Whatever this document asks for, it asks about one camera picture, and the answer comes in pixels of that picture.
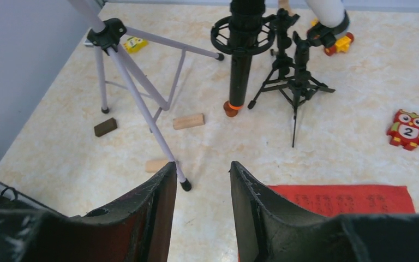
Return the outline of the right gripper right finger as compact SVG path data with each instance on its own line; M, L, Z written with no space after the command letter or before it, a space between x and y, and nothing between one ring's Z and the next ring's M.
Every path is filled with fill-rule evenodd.
M230 166L240 261L419 261L419 214L308 211Z

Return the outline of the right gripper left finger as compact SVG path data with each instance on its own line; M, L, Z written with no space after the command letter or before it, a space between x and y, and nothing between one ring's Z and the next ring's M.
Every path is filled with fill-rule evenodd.
M0 261L167 261L177 168L84 216L68 217L0 195Z

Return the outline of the white music stand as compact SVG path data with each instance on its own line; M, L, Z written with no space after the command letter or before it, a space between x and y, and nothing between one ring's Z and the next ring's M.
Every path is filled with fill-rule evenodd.
M156 124L156 121L162 111L168 111L171 107L186 54L189 52L196 53L198 55L214 58L218 61L223 61L225 56L220 52L212 52L198 48L196 46L188 45L179 41L128 27L118 18L111 18L103 21L93 11L87 1L70 1L70 5L79 14L82 15L82 17L90 26L87 40L92 43L95 52L99 88L101 91L102 112L105 114L109 112L106 97L106 84L108 81L105 79L103 62L103 55L107 54L113 61L120 76L125 82L124 89L128 90L133 96L137 107L147 122L148 127L158 142L161 150L169 161L175 162L176 158L166 143L161 131ZM179 49L181 51L181 58L175 73L175 78L168 99L165 99L159 93L159 91L149 81L139 66L126 52L121 44L121 38L124 35L142 38L144 40L149 40L151 42Z

